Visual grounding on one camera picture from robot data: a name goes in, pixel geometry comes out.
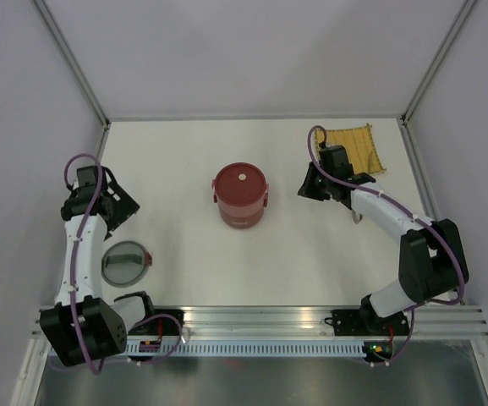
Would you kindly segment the grey transparent lid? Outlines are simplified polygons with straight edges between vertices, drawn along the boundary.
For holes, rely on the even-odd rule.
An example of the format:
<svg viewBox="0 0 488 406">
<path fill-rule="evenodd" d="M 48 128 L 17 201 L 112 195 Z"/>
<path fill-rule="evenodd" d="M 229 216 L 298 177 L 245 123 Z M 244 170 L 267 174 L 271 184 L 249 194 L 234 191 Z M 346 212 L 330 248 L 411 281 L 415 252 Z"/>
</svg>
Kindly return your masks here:
<svg viewBox="0 0 488 406">
<path fill-rule="evenodd" d="M 139 282 L 152 265 L 150 252 L 138 242 L 127 240 L 110 247 L 101 259 L 103 280 L 115 288 Z"/>
</svg>

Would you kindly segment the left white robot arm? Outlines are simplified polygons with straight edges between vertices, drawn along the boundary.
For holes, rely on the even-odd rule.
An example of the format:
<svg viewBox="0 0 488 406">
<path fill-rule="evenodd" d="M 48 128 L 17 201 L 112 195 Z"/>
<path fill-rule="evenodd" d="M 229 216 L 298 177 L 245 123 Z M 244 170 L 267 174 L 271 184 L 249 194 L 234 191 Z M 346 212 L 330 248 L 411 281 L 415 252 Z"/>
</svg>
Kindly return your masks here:
<svg viewBox="0 0 488 406">
<path fill-rule="evenodd" d="M 146 292 L 124 294 L 113 301 L 102 296 L 103 283 L 130 288 L 151 266 L 151 254 L 138 242 L 124 240 L 103 247 L 139 210 L 139 204 L 108 167 L 81 167 L 77 180 L 61 209 L 67 241 L 62 281 L 53 307 L 40 313 L 41 330 L 66 367 L 121 354 L 133 329 L 147 335 L 157 325 Z"/>
</svg>

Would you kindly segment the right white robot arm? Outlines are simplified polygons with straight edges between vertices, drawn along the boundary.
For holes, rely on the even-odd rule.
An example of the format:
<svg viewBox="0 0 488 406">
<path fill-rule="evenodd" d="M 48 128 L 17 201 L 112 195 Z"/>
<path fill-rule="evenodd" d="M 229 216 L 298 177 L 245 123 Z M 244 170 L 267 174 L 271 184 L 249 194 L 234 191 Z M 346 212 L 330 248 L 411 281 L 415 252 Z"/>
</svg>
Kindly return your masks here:
<svg viewBox="0 0 488 406">
<path fill-rule="evenodd" d="M 405 310 L 453 289 L 464 292 L 469 271 L 457 225 L 419 217 L 388 197 L 368 173 L 354 172 L 343 146 L 321 143 L 298 194 L 344 205 L 353 216 L 370 219 L 399 246 L 397 278 L 361 300 L 357 322 L 364 333 L 380 335 L 393 327 L 404 334 Z"/>
</svg>

